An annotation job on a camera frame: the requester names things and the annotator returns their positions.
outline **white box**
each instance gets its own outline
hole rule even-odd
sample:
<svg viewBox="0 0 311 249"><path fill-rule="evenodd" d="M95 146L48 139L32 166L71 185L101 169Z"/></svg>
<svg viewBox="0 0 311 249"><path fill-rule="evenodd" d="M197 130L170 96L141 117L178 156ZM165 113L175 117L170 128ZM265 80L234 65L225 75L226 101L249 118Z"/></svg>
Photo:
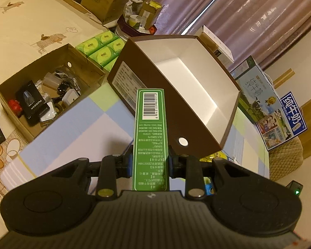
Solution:
<svg viewBox="0 0 311 249"><path fill-rule="evenodd" d="M198 36L207 47L217 56L219 61L226 69L234 63L231 50L213 34L205 25L202 26L195 34Z"/></svg>

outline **metal screw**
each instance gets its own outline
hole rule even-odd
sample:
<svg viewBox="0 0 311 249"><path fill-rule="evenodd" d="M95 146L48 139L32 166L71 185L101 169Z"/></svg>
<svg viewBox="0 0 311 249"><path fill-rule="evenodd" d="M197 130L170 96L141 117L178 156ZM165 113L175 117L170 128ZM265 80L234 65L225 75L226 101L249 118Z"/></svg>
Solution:
<svg viewBox="0 0 311 249"><path fill-rule="evenodd" d="M112 189L104 188L98 191L98 195L103 198L109 198L114 195L114 191Z"/></svg>
<svg viewBox="0 0 311 249"><path fill-rule="evenodd" d="M200 198L205 194L205 192L202 189L194 188L194 189L190 189L188 191L188 194L194 198Z"/></svg>

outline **white charger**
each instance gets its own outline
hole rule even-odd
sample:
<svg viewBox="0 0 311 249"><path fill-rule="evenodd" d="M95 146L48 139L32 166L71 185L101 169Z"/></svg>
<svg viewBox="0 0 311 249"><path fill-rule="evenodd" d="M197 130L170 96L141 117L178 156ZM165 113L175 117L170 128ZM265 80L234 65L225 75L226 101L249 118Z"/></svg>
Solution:
<svg viewBox="0 0 311 249"><path fill-rule="evenodd" d="M72 102L74 102L79 97L78 93L75 91L75 89L70 89L66 92L64 97L62 98L62 102L69 106Z"/></svg>

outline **barcode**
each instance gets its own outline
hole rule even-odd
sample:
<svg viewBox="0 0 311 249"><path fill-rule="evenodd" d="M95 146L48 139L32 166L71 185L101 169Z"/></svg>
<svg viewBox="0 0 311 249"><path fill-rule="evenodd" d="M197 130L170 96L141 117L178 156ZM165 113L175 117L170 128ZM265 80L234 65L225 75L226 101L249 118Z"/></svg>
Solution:
<svg viewBox="0 0 311 249"><path fill-rule="evenodd" d="M117 81L115 81L113 84L118 89L120 94L124 97L124 99L127 100L129 105L135 110L136 102L129 96L129 94L125 92L125 90L122 88L122 86Z"/></svg>
<svg viewBox="0 0 311 249"><path fill-rule="evenodd" d="M158 114L158 93L144 93L142 120L159 120Z"/></svg>

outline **black device box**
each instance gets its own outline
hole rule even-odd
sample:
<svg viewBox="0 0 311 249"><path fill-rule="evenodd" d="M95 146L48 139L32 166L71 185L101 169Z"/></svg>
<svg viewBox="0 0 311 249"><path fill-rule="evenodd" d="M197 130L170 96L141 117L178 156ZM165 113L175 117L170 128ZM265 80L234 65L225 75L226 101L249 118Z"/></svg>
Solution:
<svg viewBox="0 0 311 249"><path fill-rule="evenodd" d="M17 91L16 98L28 123L31 125L38 123L39 118L49 110L48 105L32 81L29 81Z"/></svg>

